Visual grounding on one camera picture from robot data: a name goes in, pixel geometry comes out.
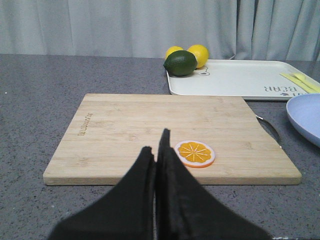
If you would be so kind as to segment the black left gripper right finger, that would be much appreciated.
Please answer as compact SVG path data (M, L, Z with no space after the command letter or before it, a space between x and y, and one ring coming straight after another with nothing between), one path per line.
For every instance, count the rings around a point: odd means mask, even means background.
M156 227L160 240L270 240L261 227L208 193L170 146L164 129L156 167Z

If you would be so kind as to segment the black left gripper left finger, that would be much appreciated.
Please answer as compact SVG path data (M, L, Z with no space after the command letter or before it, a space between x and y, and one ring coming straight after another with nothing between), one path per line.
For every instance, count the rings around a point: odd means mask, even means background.
M50 240L151 240L156 162L145 146L126 175L101 199L59 222Z

